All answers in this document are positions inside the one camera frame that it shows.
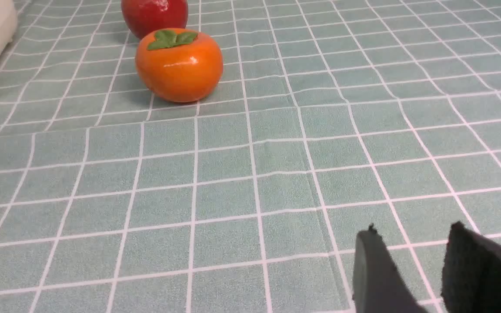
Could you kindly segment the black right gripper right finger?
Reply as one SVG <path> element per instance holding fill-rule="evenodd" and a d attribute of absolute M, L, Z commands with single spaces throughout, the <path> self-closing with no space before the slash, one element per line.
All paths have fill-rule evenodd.
<path fill-rule="evenodd" d="M 441 278 L 450 313 L 501 313 L 501 244 L 451 225 Z"/>

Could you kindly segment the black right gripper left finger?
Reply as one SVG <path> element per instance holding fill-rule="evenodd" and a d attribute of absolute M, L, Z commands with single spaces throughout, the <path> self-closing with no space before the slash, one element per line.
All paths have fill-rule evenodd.
<path fill-rule="evenodd" d="M 425 313 L 373 224 L 357 233 L 352 276 L 357 313 Z"/>

